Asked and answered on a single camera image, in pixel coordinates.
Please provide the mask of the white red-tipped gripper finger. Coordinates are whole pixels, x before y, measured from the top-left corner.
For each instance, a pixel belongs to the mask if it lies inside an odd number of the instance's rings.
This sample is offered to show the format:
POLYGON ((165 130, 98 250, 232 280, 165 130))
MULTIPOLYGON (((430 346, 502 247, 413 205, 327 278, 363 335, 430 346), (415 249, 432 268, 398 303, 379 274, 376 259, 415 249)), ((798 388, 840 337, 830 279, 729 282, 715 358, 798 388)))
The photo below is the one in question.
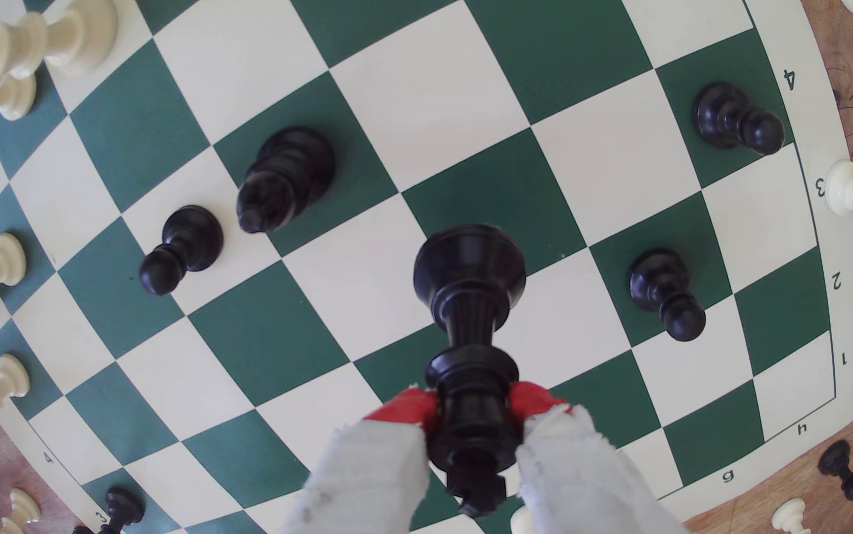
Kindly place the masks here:
POLYGON ((337 431, 282 533, 408 533, 430 481, 439 397, 410 387, 337 431))
POLYGON ((523 427, 519 495, 535 533, 687 533, 585 406, 527 381, 508 400, 523 427))

